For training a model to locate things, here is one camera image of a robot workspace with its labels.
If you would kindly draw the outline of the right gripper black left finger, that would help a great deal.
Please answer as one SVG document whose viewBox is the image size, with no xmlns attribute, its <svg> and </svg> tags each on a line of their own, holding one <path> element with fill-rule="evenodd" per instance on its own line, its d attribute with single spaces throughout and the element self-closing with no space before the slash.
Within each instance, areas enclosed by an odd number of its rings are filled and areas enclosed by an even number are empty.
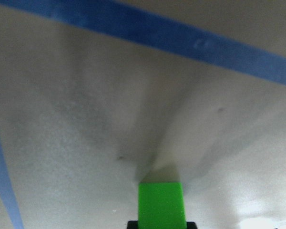
<svg viewBox="0 0 286 229">
<path fill-rule="evenodd" d="M 127 222 L 127 229 L 138 229 L 138 221 L 130 220 Z"/>
</svg>

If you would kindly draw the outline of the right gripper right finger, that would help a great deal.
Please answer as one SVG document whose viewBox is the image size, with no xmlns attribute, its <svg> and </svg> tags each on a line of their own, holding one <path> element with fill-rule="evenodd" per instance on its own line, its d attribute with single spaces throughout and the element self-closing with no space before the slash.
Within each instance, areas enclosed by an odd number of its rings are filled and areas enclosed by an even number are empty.
<svg viewBox="0 0 286 229">
<path fill-rule="evenodd" d="M 195 222 L 188 221 L 186 225 L 187 225 L 187 229 L 197 229 L 197 225 Z"/>
</svg>

